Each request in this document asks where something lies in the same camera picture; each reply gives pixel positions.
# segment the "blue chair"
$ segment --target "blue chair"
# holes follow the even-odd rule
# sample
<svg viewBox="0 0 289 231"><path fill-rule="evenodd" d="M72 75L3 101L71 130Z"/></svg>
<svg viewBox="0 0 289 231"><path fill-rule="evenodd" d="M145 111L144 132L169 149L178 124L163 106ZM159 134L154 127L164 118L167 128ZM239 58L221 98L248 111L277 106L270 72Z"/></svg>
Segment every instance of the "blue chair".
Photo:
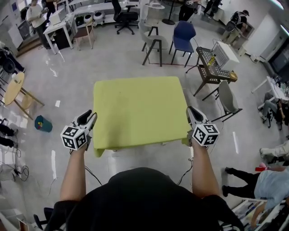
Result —
<svg viewBox="0 0 289 231"><path fill-rule="evenodd" d="M172 45L175 44L175 53L173 54L171 65L173 63L177 50L184 51L183 57L186 52L190 53L189 58L186 61L186 65L188 64L191 54L194 52L194 49L191 45L190 40L195 35L196 35L196 31L195 31L193 24L185 22L185 21L178 22L178 24L175 26L175 29L173 31L173 37L172 37Z"/></svg>

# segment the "tiled floor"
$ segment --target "tiled floor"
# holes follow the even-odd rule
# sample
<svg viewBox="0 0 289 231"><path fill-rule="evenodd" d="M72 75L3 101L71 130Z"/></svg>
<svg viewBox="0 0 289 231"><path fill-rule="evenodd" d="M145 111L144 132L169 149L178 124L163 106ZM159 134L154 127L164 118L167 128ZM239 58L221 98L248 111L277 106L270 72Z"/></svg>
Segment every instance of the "tiled floor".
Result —
<svg viewBox="0 0 289 231"><path fill-rule="evenodd" d="M166 37L171 43L174 26L159 24L159 34ZM201 78L197 69L188 74L188 69L180 65L164 65L146 63L142 66L145 52L141 51L143 42L135 29L135 35L128 30L116 35L116 30L111 25L97 27L95 29L96 41L94 48L89 48L88 41L82 43L81 51L66 48L57 55L45 49L34 49L19 57L20 63L26 67L25 89L34 93L45 103L44 107L36 105L32 110L34 118L43 115L53 123L50 133L37 131L33 121L27 119L16 105L1 106L3 117L9 119L11 127L18 127L18 142L22 156L18 158L20 165L29 167L29 178L26 182L2 182L2 190L9 201L19 208L33 221L33 214L44 218L43 207L53 207L59 199L61 182L69 160L69 150L64 148L60 139L60 133L65 125L68 125L74 116L92 109L93 84L96 81L116 78L132 78L139 76L178 76L183 86L183 91L188 105L201 109L209 119L221 115L217 101L213 96L206 101L201 99L207 95L215 85L206 85L200 93L193 97L193 93L199 87ZM211 48L212 39L219 39L220 35L196 27L196 40L199 46ZM172 54L168 50L163 53L164 63L170 63ZM183 58L182 52L177 52L175 64L184 64L187 55ZM196 54L193 54L189 65L196 63ZM244 183L231 176L222 176L222 169L226 166L253 172L261 161L260 147L272 147L280 144L287 130L281 133L275 124L268 129L262 124L256 109L256 96L251 90L261 83L267 73L261 63L255 64L247 57L240 57L240 65L235 72L238 81L230 84L238 104L243 111L223 124L216 124L221 130L221 136L212 150L209 149L210 158L219 185L229 183L231 185L243 185ZM158 62L158 54L150 56L150 63ZM262 96L266 89L260 89ZM233 132L238 141L238 153L236 153ZM12 149L1 147L2 161L12 163ZM169 175L173 181L178 182L183 173L190 168L188 158L191 157L190 149L180 141L170 142L166 145L154 144L137 148L120 150L118 152L105 151L101 158L93 154L93 145L85 154L85 163L92 172L105 184L110 177L120 171L134 167L147 166ZM98 182L87 174L87 191L98 187ZM182 186L191 189L191 176L187 174ZM226 198L230 206L237 204L240 199L229 196Z"/></svg>

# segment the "round wooden table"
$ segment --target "round wooden table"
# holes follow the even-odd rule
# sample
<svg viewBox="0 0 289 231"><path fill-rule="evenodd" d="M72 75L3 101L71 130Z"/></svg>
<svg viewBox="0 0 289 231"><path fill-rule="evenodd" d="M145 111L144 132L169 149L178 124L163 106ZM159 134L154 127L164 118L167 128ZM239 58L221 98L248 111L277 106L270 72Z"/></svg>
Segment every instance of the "round wooden table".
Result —
<svg viewBox="0 0 289 231"><path fill-rule="evenodd" d="M14 79L10 81L10 83L7 86L6 93L4 95L4 103L5 105L9 105L12 102L15 102L17 106L30 118L33 120L33 118L25 111L25 109L17 102L16 97L18 96L19 92L21 92L23 95L28 95L38 103L42 104L44 106L44 103L42 103L40 100L35 98L31 93L26 91L22 86L24 83L24 73L19 72Z"/></svg>

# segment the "blue shirt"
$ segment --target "blue shirt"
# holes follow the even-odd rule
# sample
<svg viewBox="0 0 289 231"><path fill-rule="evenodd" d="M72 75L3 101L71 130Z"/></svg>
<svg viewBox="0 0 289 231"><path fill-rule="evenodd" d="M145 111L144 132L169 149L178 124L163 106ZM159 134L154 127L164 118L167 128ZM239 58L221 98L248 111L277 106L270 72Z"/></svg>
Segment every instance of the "blue shirt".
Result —
<svg viewBox="0 0 289 231"><path fill-rule="evenodd" d="M266 199L265 209L270 209L289 197L289 169L261 172L254 190L257 199Z"/></svg>

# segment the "trash bin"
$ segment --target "trash bin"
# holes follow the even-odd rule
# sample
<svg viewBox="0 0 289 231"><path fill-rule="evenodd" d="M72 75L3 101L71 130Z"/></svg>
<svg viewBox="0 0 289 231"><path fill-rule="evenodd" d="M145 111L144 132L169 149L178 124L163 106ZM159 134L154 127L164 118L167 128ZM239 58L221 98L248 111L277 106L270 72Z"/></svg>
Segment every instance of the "trash bin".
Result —
<svg viewBox="0 0 289 231"><path fill-rule="evenodd" d="M34 126L37 130L43 131L43 132L51 132L52 130L52 123L50 123L48 120L46 120L43 116L37 116L35 119Z"/></svg>

